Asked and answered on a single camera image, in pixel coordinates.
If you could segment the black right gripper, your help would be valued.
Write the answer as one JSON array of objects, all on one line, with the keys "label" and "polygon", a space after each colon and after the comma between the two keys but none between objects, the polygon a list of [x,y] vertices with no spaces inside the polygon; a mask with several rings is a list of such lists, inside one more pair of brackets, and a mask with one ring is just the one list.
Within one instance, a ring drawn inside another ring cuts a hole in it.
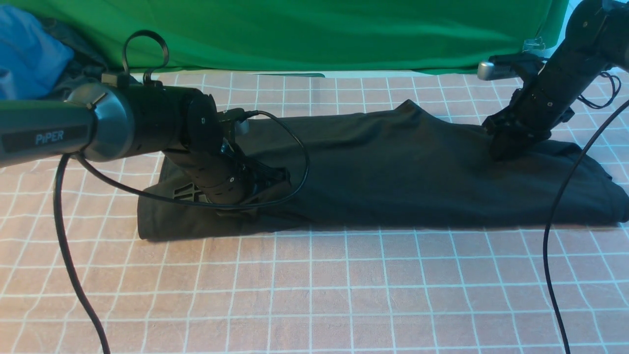
[{"label": "black right gripper", "polygon": [[513,92],[509,105],[482,123],[492,136],[489,154],[494,160],[506,160],[521,155],[535,144],[550,139],[552,130],[568,122],[572,108],[551,101],[543,92],[519,88]]}]

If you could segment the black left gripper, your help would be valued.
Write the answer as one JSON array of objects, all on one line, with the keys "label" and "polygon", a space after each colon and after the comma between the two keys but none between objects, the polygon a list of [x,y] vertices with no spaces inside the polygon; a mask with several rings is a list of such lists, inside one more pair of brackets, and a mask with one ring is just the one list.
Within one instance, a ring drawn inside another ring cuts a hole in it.
[{"label": "black left gripper", "polygon": [[219,216],[257,217],[260,207],[253,204],[278,202],[291,193],[290,173],[286,168],[273,168],[247,156],[236,143],[229,143],[226,151],[236,161],[238,181],[243,185],[243,200],[238,203],[245,207],[239,210],[217,210]]}]

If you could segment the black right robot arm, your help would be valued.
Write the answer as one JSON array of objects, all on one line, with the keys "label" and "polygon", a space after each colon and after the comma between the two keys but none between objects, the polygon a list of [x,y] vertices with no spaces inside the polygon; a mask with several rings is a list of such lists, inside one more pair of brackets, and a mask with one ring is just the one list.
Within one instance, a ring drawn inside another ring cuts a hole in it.
[{"label": "black right robot arm", "polygon": [[521,78],[509,105],[483,122],[489,154],[504,160],[550,138],[574,115],[571,105],[605,70],[628,69],[629,8],[615,0],[584,0],[568,20],[564,40],[549,58],[521,53],[479,63],[484,81]]}]

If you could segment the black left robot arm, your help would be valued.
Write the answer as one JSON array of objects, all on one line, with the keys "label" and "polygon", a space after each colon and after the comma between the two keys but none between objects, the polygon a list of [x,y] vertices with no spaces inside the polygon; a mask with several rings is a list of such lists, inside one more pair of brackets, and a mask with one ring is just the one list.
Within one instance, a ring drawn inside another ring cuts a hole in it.
[{"label": "black left robot arm", "polygon": [[285,203],[294,197],[290,174],[248,157],[235,141],[239,125],[258,115],[220,112],[198,89],[88,83],[65,101],[1,103],[1,166],[63,155],[89,163],[163,152],[189,179],[168,195],[153,195],[110,181],[124,191],[187,207],[241,210]]}]

